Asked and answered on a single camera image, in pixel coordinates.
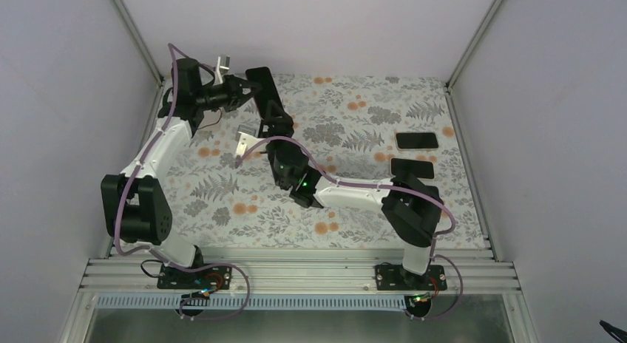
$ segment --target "gray wall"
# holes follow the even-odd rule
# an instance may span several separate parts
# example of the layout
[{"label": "gray wall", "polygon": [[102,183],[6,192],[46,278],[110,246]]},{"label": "gray wall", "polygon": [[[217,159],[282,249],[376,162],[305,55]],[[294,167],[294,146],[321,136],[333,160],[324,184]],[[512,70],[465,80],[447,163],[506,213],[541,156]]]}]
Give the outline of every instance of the gray wall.
[{"label": "gray wall", "polygon": [[124,1],[162,71],[171,39],[208,63],[230,54],[236,72],[447,80],[492,0]]},{"label": "gray wall", "polygon": [[455,87],[542,342],[627,329],[627,0],[507,0]]},{"label": "gray wall", "polygon": [[58,340],[154,92],[109,0],[0,0],[1,341]]}]

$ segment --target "robotic arm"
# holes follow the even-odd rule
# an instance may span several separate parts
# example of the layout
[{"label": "robotic arm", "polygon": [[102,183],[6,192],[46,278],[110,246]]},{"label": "robotic arm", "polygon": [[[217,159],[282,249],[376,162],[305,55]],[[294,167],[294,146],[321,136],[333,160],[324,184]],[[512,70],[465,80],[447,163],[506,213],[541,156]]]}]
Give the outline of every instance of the robotic arm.
[{"label": "robotic arm", "polygon": [[[382,180],[333,179],[309,165],[310,156],[291,136],[294,122],[285,112],[277,88],[267,67],[246,71],[248,80],[222,75],[228,70],[218,59],[214,80],[202,84],[202,65],[192,58],[177,60],[177,106],[171,118],[166,98],[158,112],[157,125],[138,156],[120,174],[109,174],[101,182],[107,231],[115,235],[118,206],[123,205],[120,238],[131,247],[157,252],[161,257],[185,268],[203,265],[200,249],[172,229],[172,212],[159,180],[165,178],[179,149],[186,146],[203,120],[203,112],[223,108],[230,112],[254,98],[261,124],[257,136],[238,131],[236,155],[244,156],[254,147],[265,151],[271,164],[274,182],[290,191],[290,197],[304,208],[350,207],[358,211],[382,211],[396,233],[404,240],[402,275],[405,282],[423,282],[430,264],[430,249],[435,227],[440,219],[438,206],[421,197],[426,194],[442,203],[437,190],[425,186],[410,170],[396,172]],[[130,176],[140,166],[129,186],[126,199],[121,200]],[[130,200],[137,195],[138,203]]]}]

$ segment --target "black mounting plate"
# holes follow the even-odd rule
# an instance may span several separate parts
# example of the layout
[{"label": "black mounting plate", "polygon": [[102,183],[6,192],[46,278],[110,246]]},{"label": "black mounting plate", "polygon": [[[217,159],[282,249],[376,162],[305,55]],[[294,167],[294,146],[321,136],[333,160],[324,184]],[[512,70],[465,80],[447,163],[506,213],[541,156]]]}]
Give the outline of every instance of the black mounting plate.
[{"label": "black mounting plate", "polygon": [[444,267],[441,265],[429,265],[427,272],[425,273],[425,280],[422,283],[418,283],[414,286],[409,286],[405,283],[400,264],[379,264],[374,267],[375,278],[380,275],[381,279],[376,280],[376,290],[379,291],[433,291],[433,283],[428,278],[434,278],[440,291],[447,289],[447,280],[440,279],[440,275],[444,274]]},{"label": "black mounting plate", "polygon": [[157,281],[158,289],[182,289],[182,290],[202,290],[209,289],[216,285],[215,278],[207,277],[208,274],[217,273],[223,278],[220,290],[228,290],[231,284],[231,268],[230,267],[213,267],[197,273],[186,273],[176,268],[161,265],[159,273],[159,281]]}]

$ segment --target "floral pattern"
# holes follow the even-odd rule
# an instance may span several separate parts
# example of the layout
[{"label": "floral pattern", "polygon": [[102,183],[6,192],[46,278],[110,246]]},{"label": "floral pattern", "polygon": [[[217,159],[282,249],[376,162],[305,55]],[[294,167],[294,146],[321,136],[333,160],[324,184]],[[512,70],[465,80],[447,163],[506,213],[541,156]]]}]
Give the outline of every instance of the floral pattern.
[{"label": "floral pattern", "polygon": [[[327,172],[390,177],[393,157],[434,163],[435,179],[457,229],[439,248],[481,248],[483,236],[455,139],[442,83],[430,78],[275,75],[294,138]],[[259,126],[250,102],[197,132],[176,157],[163,188],[174,227],[200,246],[274,248],[401,248],[383,214],[351,208],[301,208],[274,185],[264,154],[234,168],[239,125]],[[435,132],[439,148],[399,151],[397,132]],[[443,215],[438,230],[448,228]]]}]

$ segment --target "glass panel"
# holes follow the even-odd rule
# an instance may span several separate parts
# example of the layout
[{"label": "glass panel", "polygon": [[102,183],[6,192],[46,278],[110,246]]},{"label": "glass panel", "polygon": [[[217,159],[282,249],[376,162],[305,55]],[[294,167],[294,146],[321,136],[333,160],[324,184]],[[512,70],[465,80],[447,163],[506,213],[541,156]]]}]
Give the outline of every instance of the glass panel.
[{"label": "glass panel", "polygon": [[[432,315],[454,296],[434,299]],[[89,342],[513,342],[500,295],[464,296],[433,322],[379,311],[244,311],[222,322],[181,320],[174,310],[97,310]]]}]

